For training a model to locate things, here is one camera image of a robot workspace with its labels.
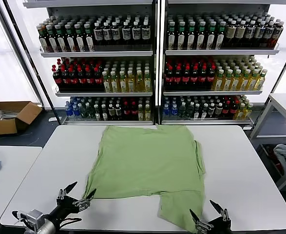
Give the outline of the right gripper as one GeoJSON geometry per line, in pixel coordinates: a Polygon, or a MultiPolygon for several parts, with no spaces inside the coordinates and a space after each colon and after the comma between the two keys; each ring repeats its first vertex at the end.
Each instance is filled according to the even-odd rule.
{"type": "Polygon", "coordinates": [[[195,229],[198,234],[232,234],[231,219],[228,210],[223,209],[218,203],[210,200],[213,208],[221,215],[222,218],[216,218],[208,223],[199,219],[199,217],[190,209],[190,214],[195,223],[195,229]]]}

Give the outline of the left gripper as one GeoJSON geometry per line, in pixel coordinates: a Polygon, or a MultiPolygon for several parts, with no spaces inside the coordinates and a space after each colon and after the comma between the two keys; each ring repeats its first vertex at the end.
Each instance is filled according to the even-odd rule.
{"type": "Polygon", "coordinates": [[[77,200],[67,196],[76,184],[77,181],[69,184],[65,189],[60,189],[57,196],[57,206],[49,213],[49,221],[52,223],[61,223],[70,214],[78,214],[90,207],[91,200],[96,193],[96,189],[92,190],[85,198],[77,200]]]}

